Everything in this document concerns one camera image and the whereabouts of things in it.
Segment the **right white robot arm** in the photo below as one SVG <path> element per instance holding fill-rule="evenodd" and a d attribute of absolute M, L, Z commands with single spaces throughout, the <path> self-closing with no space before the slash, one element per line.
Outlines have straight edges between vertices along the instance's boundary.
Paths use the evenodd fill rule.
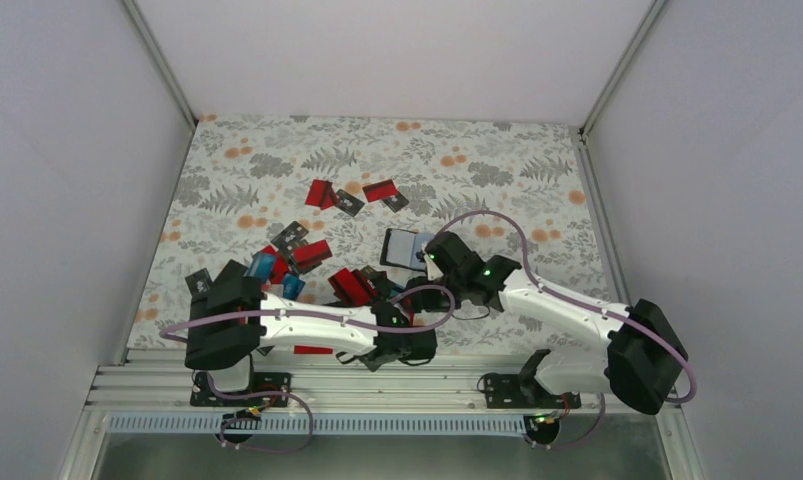
<path fill-rule="evenodd" d="M 527 317 L 577 341 L 575 350 L 545 346 L 528 359 L 518 391 L 529 406 L 572 392 L 612 394 L 650 415 L 671 402 L 688 354 L 658 305 L 593 299 L 510 258 L 483 260 L 452 232 L 416 242 L 411 257 L 424 273 L 420 279 L 447 288 L 456 304 Z"/>

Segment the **black card holder wallet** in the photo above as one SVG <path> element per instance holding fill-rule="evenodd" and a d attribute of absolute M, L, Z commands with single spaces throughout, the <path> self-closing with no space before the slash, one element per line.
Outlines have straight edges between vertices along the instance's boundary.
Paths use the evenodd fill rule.
<path fill-rule="evenodd" d="M 383 266 L 424 272 L 424 248 L 434 237 L 431 233 L 389 228 L 385 231 L 379 263 Z"/>

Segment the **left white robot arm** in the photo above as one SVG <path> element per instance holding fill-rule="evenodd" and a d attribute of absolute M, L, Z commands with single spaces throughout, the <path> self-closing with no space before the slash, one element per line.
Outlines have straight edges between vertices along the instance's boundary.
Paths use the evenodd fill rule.
<path fill-rule="evenodd" d="M 232 405 L 255 391 L 253 356 L 282 347 L 319 347 L 374 372 L 400 362 L 420 366 L 437 350 L 434 328 L 413 325 L 405 299 L 368 298 L 362 305 L 316 305 L 232 280 L 193 296 L 190 319 L 162 337 L 185 345 L 186 368 L 210 374 Z"/>

